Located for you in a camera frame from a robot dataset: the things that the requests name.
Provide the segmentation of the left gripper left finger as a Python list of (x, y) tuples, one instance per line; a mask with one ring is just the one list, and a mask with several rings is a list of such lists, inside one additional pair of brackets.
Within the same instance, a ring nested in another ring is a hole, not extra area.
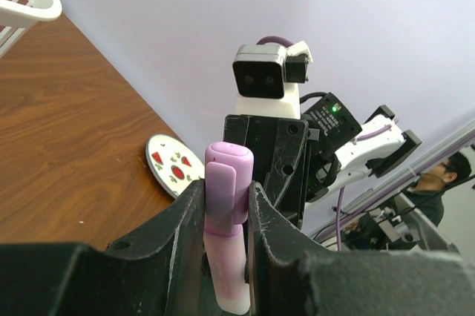
[(197, 315), (203, 182), (99, 251), (84, 243), (1, 246), (3, 315)]

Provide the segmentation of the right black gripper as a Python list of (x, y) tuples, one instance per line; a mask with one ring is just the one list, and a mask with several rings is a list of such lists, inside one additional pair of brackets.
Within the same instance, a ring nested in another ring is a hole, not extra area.
[(301, 227), (309, 170), (308, 122), (303, 119), (228, 115), (223, 140), (254, 154), (253, 179), (271, 205), (294, 226)]

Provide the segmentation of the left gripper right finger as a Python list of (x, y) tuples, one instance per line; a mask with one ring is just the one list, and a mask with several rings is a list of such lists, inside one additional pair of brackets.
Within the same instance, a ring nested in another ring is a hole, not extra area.
[(249, 188), (251, 315), (473, 315), (474, 267), (440, 251), (330, 251)]

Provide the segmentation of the purple eraser cap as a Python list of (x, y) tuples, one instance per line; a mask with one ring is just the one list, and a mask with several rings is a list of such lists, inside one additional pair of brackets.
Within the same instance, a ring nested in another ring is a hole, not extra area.
[(242, 145), (215, 142), (205, 161), (205, 230), (232, 236), (248, 217), (254, 155)]

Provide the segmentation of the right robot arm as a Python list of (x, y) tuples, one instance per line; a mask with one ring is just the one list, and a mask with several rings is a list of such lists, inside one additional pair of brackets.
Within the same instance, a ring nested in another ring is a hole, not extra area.
[(422, 143), (379, 106), (359, 124), (332, 93), (281, 99), (239, 96), (225, 118), (223, 139), (255, 157), (253, 179), (272, 207), (300, 227), (306, 205), (367, 177), (383, 177)]

